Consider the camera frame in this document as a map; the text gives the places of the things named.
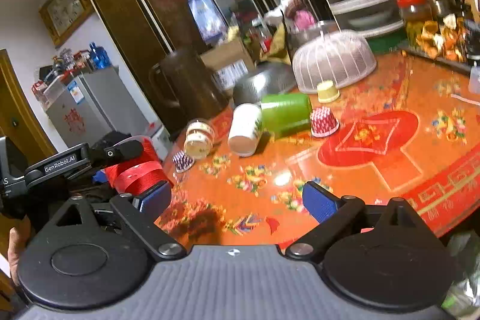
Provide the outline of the person's left hand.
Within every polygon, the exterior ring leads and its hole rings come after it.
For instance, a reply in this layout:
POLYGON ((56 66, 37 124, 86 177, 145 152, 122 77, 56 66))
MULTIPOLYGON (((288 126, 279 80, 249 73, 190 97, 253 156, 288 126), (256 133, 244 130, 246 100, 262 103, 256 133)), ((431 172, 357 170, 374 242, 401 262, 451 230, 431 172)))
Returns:
POLYGON ((10 278, 16 287, 20 285, 18 277, 20 257, 34 235, 35 233, 28 217, 19 220, 9 231, 7 260, 10 267, 10 278))

